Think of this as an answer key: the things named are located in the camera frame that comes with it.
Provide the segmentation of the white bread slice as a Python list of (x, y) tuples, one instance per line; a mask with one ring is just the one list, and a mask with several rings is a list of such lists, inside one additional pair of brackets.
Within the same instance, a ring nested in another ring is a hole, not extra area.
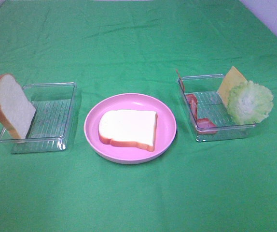
[(110, 110), (100, 119), (98, 135), (102, 143), (136, 147), (153, 152), (157, 127), (156, 111)]

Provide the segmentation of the clear right plastic tray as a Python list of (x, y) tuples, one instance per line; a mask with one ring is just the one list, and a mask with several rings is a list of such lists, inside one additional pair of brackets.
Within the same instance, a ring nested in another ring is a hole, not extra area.
[(194, 129), (194, 117), (178, 81), (182, 108), (187, 116), (194, 138), (198, 142), (241, 139), (255, 134), (256, 124), (238, 125), (227, 113), (217, 93), (223, 78), (223, 74), (181, 76), (185, 94), (194, 94), (197, 98), (197, 117), (210, 119), (216, 125), (215, 128), (212, 128), (217, 131), (216, 134), (198, 134)]

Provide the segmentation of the standing bread slice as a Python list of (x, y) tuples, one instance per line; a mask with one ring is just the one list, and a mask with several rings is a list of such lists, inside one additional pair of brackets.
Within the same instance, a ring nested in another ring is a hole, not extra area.
[(0, 75), (0, 123), (12, 138), (25, 139), (36, 108), (11, 74)]

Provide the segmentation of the clear left plastic tray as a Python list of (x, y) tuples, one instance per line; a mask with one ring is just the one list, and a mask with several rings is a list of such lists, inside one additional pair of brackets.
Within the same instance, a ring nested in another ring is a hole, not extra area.
[(3, 128), (0, 143), (12, 154), (62, 151), (69, 145), (75, 118), (74, 82), (23, 86), (36, 113), (25, 139), (13, 139)]

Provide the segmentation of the yellow cheese slice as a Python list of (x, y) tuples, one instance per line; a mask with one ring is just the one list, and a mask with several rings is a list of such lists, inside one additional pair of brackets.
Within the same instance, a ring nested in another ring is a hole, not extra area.
[(246, 78), (235, 66), (232, 66), (228, 71), (228, 73), (223, 78), (223, 81), (217, 90), (217, 93), (219, 94), (222, 100), (222, 103), (226, 108), (228, 105), (228, 98), (229, 98), (231, 89), (244, 82), (246, 82)]

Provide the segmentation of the green tablecloth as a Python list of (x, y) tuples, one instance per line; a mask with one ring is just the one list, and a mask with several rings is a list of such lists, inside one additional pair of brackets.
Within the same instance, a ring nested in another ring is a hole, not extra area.
[[(232, 66), (273, 92), (273, 110), (248, 138), (198, 143), (177, 74)], [(12, 155), (0, 143), (0, 232), (277, 232), (277, 37), (241, 2), (6, 1), (3, 73), (75, 82), (80, 108), (65, 151)], [(90, 109), (124, 92), (176, 117), (174, 143), (153, 161), (110, 162), (85, 138)]]

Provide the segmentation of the clear plastic tray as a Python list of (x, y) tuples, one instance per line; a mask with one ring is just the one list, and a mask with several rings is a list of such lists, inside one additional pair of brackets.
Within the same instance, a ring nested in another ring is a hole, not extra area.
[(216, 125), (215, 128), (212, 128), (217, 131), (216, 134), (198, 134), (194, 129), (194, 117), (178, 81), (182, 108), (187, 116), (194, 138), (198, 142), (241, 139), (255, 134), (256, 124), (238, 125), (227, 113), (217, 93), (223, 78), (223, 74), (181, 76), (185, 94), (194, 94), (197, 98), (197, 117), (210, 119)]
[(74, 82), (23, 86), (36, 113), (25, 139), (13, 139), (3, 128), (0, 143), (12, 154), (62, 151), (69, 145), (75, 118)]

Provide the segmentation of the green lettuce leaf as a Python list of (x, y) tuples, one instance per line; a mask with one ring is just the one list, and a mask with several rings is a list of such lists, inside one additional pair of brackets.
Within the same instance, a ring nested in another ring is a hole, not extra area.
[(230, 90), (227, 111), (238, 125), (260, 123), (269, 117), (273, 98), (267, 87), (246, 81)]

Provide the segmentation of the pink round plate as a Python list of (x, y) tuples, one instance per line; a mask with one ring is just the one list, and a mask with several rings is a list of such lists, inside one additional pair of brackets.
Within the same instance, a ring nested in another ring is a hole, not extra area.
[[(109, 110), (131, 109), (156, 111), (157, 127), (153, 152), (135, 147), (117, 147), (103, 144), (98, 136), (98, 124)], [(88, 113), (84, 122), (84, 133), (91, 147), (103, 158), (121, 164), (139, 164), (162, 155), (172, 144), (177, 123), (175, 116), (162, 101), (145, 94), (123, 93), (104, 99)]]

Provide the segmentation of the red bacon strip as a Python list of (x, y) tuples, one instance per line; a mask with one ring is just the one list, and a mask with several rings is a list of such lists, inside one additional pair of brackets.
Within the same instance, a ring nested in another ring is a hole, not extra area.
[(216, 125), (208, 118), (198, 118), (197, 117), (197, 100), (191, 99), (189, 100), (189, 105), (191, 109), (191, 113), (194, 117), (194, 129), (198, 134), (216, 134), (217, 131), (213, 130)]
[(194, 94), (185, 94), (185, 87), (184, 87), (184, 84), (183, 84), (183, 81), (181, 79), (181, 76), (180, 76), (180, 73), (178, 70), (176, 70), (176, 73), (178, 75), (178, 81), (179, 81), (179, 84), (180, 84), (180, 87), (181, 87), (181, 90), (187, 100), (187, 102), (191, 105), (191, 104), (195, 104), (197, 105), (197, 98)]

